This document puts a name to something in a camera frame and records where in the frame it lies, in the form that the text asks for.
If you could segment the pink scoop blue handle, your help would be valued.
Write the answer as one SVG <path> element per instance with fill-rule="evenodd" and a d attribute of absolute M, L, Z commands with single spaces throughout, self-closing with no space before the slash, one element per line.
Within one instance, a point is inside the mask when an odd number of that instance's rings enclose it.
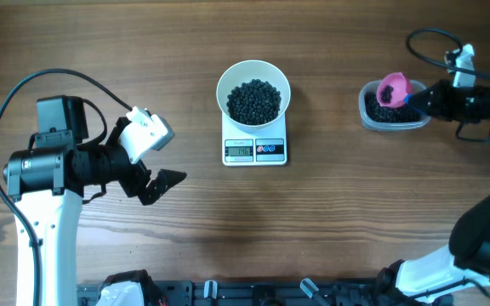
<path fill-rule="evenodd" d="M 394 72 L 382 79 L 376 90 L 378 103 L 391 109 L 401 108 L 413 93 L 411 81 L 401 72 Z"/>

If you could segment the black beans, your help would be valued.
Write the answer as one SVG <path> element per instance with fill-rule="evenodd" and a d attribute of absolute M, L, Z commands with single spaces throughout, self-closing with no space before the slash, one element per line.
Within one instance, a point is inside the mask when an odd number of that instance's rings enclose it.
<path fill-rule="evenodd" d="M 275 120 L 281 108 L 281 93 L 269 82 L 252 79 L 235 87 L 227 95 L 226 106 L 231 119 L 258 126 Z"/>

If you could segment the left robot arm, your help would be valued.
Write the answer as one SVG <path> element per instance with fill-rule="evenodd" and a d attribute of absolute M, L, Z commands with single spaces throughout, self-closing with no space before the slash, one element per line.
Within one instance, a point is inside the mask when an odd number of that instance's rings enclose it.
<path fill-rule="evenodd" d="M 55 96 L 37 101 L 38 131 L 26 150 L 14 152 L 3 174 L 8 196 L 25 217 L 17 222 L 17 303 L 77 305 L 76 244 L 84 189 L 118 182 L 129 198 L 148 206 L 182 182 L 183 172 L 162 169 L 153 178 L 142 162 L 174 136 L 167 122 L 133 108 L 113 130 L 91 139 L 84 111 L 88 100 Z"/>

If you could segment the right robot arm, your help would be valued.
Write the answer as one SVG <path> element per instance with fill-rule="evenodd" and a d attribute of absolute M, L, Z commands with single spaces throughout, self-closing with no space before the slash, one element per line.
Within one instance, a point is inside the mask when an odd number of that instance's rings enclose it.
<path fill-rule="evenodd" d="M 378 99 L 384 107 L 407 106 L 461 126 L 490 121 L 490 86 L 441 80 L 413 93 L 411 82 L 394 73 L 381 82 Z M 382 269 L 372 297 L 384 305 L 434 304 L 470 286 L 490 298 L 490 195 L 459 218 L 446 246 Z"/>

